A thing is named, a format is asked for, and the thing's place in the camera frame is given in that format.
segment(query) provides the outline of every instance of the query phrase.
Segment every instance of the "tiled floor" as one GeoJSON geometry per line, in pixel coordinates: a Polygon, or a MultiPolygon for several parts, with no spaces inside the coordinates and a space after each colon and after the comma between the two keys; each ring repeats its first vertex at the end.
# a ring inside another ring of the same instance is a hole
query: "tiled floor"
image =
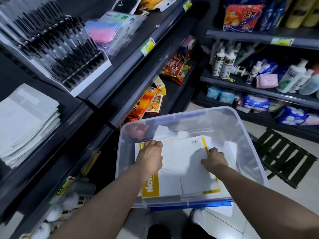
{"type": "MultiPolygon", "coordinates": [[[[190,110],[202,109],[202,107],[190,103],[187,108],[190,110]]],[[[266,128],[250,122],[243,121],[247,131],[256,137],[261,136],[266,128]]],[[[301,138],[297,138],[280,132],[290,141],[296,143],[308,152],[319,155],[319,146],[301,138]]],[[[297,201],[311,211],[319,214],[319,161],[306,174],[298,185],[298,189],[293,189],[282,180],[274,177],[270,180],[270,188],[284,194],[285,196],[297,201]]],[[[191,209],[171,210],[156,212],[161,224],[165,225],[171,232],[173,239],[181,238],[181,231],[186,222],[191,209]]],[[[117,239],[136,239],[147,238],[144,229],[144,215],[146,209],[133,209],[128,216],[117,239]]],[[[209,209],[203,211],[205,217],[205,230],[217,239],[259,239],[260,237],[253,227],[246,220],[240,209],[234,203],[232,217],[221,215],[209,209]]]]}

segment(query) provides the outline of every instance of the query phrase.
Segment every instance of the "black pants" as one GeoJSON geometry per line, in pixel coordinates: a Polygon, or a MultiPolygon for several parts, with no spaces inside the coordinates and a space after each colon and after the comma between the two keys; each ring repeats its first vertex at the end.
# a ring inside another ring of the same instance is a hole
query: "black pants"
{"type": "MultiPolygon", "coordinates": [[[[147,239],[171,239],[169,230],[162,225],[153,225],[148,229],[147,239]]],[[[210,236],[201,226],[188,221],[183,229],[183,239],[216,239],[210,236]]]]}

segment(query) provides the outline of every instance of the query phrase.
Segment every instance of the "person's left hand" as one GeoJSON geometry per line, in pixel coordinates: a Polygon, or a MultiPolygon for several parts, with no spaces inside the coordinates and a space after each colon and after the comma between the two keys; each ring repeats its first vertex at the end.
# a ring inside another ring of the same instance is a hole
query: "person's left hand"
{"type": "Polygon", "coordinates": [[[141,149],[136,158],[135,164],[146,173],[147,178],[156,174],[163,166],[161,141],[151,140],[144,143],[144,148],[141,149]]]}

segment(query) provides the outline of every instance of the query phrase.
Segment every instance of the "hand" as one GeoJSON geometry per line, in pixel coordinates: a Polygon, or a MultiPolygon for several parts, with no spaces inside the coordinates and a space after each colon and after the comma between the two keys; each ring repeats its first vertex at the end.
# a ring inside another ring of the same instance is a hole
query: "hand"
{"type": "Polygon", "coordinates": [[[144,148],[139,151],[135,164],[145,173],[146,179],[156,174],[162,168],[162,147],[161,141],[151,140],[150,142],[145,142],[144,148]]]}
{"type": "Polygon", "coordinates": [[[216,175],[221,166],[228,167],[228,163],[225,159],[224,153],[218,152],[217,148],[211,148],[209,150],[209,156],[207,157],[207,159],[202,159],[201,163],[207,171],[211,172],[214,175],[216,175]]]}

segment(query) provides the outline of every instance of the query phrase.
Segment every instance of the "sneaker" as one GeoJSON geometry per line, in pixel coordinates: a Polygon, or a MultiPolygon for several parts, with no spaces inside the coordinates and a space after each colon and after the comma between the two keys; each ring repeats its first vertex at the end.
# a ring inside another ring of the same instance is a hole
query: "sneaker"
{"type": "Polygon", "coordinates": [[[205,220],[204,220],[204,214],[200,209],[192,209],[189,215],[189,219],[191,223],[201,226],[204,229],[205,226],[205,220]]]}
{"type": "Polygon", "coordinates": [[[157,216],[153,212],[148,212],[145,215],[145,229],[148,231],[148,229],[153,225],[159,225],[160,221],[158,220],[157,216]]]}

